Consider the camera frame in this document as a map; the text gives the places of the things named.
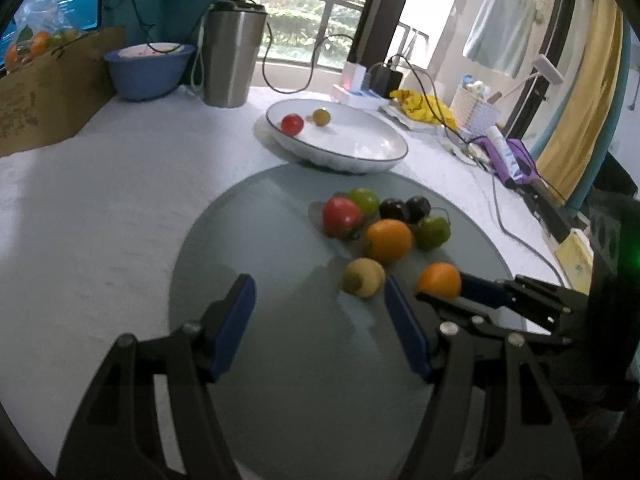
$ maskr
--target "cherry tomato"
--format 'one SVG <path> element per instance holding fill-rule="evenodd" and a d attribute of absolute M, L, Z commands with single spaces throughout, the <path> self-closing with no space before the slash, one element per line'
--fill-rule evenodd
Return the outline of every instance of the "cherry tomato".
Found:
<path fill-rule="evenodd" d="M 289 114 L 284 116 L 280 123 L 280 130 L 289 137 L 295 137 L 302 131 L 305 121 L 298 114 Z"/>
<path fill-rule="evenodd" d="M 361 227 L 362 211 L 348 198 L 335 196 L 322 209 L 322 223 L 329 238 L 344 238 Z"/>

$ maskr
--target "round gray placemat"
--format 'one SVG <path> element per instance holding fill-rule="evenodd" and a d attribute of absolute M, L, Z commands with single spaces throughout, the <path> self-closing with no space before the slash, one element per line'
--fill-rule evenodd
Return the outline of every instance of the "round gray placemat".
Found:
<path fill-rule="evenodd" d="M 238 274 L 255 278 L 257 304 L 238 353 L 210 391 L 235 459 L 266 480 L 386 480 L 407 454 L 429 400 L 430 387 L 410 372 L 382 295 L 363 301 L 339 290 L 357 243 L 327 238 L 318 226 L 323 202 L 359 186 L 381 199 L 423 194 L 449 212 L 449 242 L 430 253 L 414 248 L 388 269 L 408 293 L 433 262 L 491 280 L 511 277 L 468 216 L 393 173 L 353 176 L 289 164 L 213 202 L 176 261 L 170 324 L 199 318 Z M 509 310 L 491 316 L 522 327 Z"/>

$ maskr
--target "monitor screen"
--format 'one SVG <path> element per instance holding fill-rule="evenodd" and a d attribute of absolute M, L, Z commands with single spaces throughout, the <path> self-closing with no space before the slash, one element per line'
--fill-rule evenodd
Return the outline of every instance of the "monitor screen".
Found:
<path fill-rule="evenodd" d="M 93 30 L 100 26 L 102 0 L 56 0 L 66 20 L 79 30 Z M 15 23 L 11 22 L 0 38 L 0 68 L 4 54 L 14 41 Z"/>

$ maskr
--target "screw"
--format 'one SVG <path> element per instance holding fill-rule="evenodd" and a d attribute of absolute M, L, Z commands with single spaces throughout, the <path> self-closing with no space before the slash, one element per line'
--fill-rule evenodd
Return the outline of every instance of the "screw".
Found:
<path fill-rule="evenodd" d="M 122 334 L 116 341 L 116 344 L 120 348 L 128 348 L 136 342 L 136 338 L 133 334 Z"/>
<path fill-rule="evenodd" d="M 201 332 L 202 327 L 197 321 L 187 321 L 182 326 L 182 331 L 187 335 L 197 335 Z"/>
<path fill-rule="evenodd" d="M 523 346 L 525 343 L 525 339 L 524 336 L 521 333 L 518 332 L 511 332 L 508 336 L 507 336 L 507 341 L 514 345 L 514 346 Z"/>
<path fill-rule="evenodd" d="M 440 324 L 440 331 L 444 335 L 456 335 L 459 330 L 459 327 L 452 321 L 445 321 Z"/>

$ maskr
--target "blue plastic basin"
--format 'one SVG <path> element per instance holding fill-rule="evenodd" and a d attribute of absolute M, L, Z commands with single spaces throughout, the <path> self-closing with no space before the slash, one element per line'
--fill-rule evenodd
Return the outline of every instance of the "blue plastic basin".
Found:
<path fill-rule="evenodd" d="M 152 43 L 170 50 L 176 43 Z M 145 44 L 114 50 L 104 56 L 118 94 L 131 101 L 147 101 L 175 90 L 195 47 L 184 44 L 174 52 L 156 54 Z"/>

